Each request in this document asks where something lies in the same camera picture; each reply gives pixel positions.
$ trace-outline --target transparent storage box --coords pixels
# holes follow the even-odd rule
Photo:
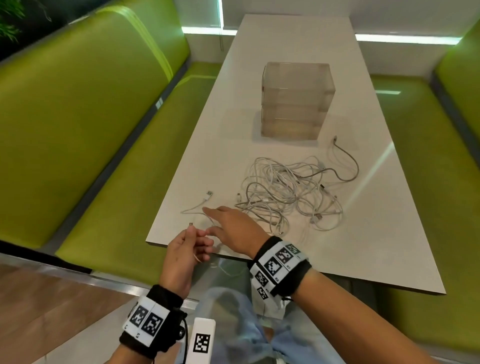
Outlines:
[[[334,94],[328,64],[268,62],[262,79],[262,135],[317,139]]]

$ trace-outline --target tangled cable pile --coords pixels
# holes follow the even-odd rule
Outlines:
[[[346,153],[357,166],[357,172],[350,179],[342,179],[333,168],[325,168],[316,156],[305,160],[282,164],[274,159],[259,157],[255,159],[242,182],[246,201],[238,202],[235,207],[253,214],[259,221],[268,224],[272,235],[285,235],[289,230],[287,215],[294,210],[308,217],[312,227],[320,231],[336,228],[343,217],[343,208],[337,197],[328,192],[320,183],[323,173],[331,170],[343,182],[358,177],[360,168],[355,158],[336,144],[334,147]],[[324,216],[337,215],[333,226],[322,227]]]

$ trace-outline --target black wristband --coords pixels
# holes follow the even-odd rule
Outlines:
[[[272,257],[271,259],[274,259],[274,262],[275,264],[277,264],[278,267],[284,266],[288,270],[288,273],[286,274],[286,276],[283,277],[283,279],[281,279],[280,281],[276,281],[273,278],[272,272],[269,271],[265,265],[261,264],[259,260],[262,259],[262,257],[267,254],[270,249],[275,247],[280,242],[281,245],[278,246],[276,250],[279,250],[279,248],[283,248],[281,249],[284,252],[283,254],[287,253],[289,254],[289,257],[287,257],[285,260],[280,260],[278,256]],[[300,260],[300,262],[298,262],[292,268],[292,260],[290,259],[294,257]],[[255,258],[247,263],[247,266],[250,272],[255,275],[254,278],[259,281],[259,283],[264,289],[267,289],[272,294],[272,296],[280,295],[282,297],[291,296],[297,290],[305,274],[312,267],[300,250],[298,250],[290,243],[283,242],[282,239],[277,236],[270,237],[259,249],[258,253],[255,255]]]
[[[143,333],[141,333],[142,335],[147,333],[150,336],[153,336],[153,340],[151,341],[150,345],[147,346],[137,340],[139,334],[137,334],[136,338],[134,338],[127,331],[124,331],[120,336],[120,343],[139,353],[140,355],[153,360],[158,352],[167,352],[167,350],[173,344],[175,344],[177,340],[183,338],[185,335],[185,330],[180,326],[180,324],[182,320],[186,318],[187,314],[180,310],[180,307],[183,304],[183,299],[159,285],[153,286],[146,297],[170,312],[166,317],[154,315],[155,317],[152,317],[151,321],[152,325],[147,327],[145,330],[145,325],[148,325],[151,315],[146,317],[147,310],[139,304],[140,301],[137,302],[132,311],[129,313],[128,317],[133,317],[136,313],[139,313],[140,315],[143,314],[143,318],[139,324],[134,323],[132,319],[127,320],[126,324],[130,325],[133,323],[136,327],[143,330]]]

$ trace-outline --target black wrist strap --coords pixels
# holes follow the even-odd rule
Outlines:
[[[261,285],[274,297],[291,296],[311,267],[299,249],[277,236],[270,237],[248,263],[252,279],[259,283],[256,285]]]
[[[133,351],[154,359],[166,352],[185,335],[180,323],[187,314],[180,310],[183,300],[159,285],[139,298],[130,311],[120,336],[120,343]]]

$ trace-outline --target table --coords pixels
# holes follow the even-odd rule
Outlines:
[[[280,142],[260,136],[261,80],[269,61],[329,63],[336,86],[316,141]],[[298,247],[324,273],[445,293],[390,133],[355,35],[346,17],[246,15],[198,120],[147,242],[168,244],[190,221],[211,225],[202,215],[180,211],[202,201],[233,207],[247,168],[256,157],[283,163],[316,155],[327,167],[352,175],[332,158],[332,138],[360,165],[353,182],[331,187],[342,203],[341,225],[308,230]],[[325,173],[323,181],[336,182]],[[291,215],[285,240],[298,244],[305,217]],[[225,246],[224,257],[245,258]]]

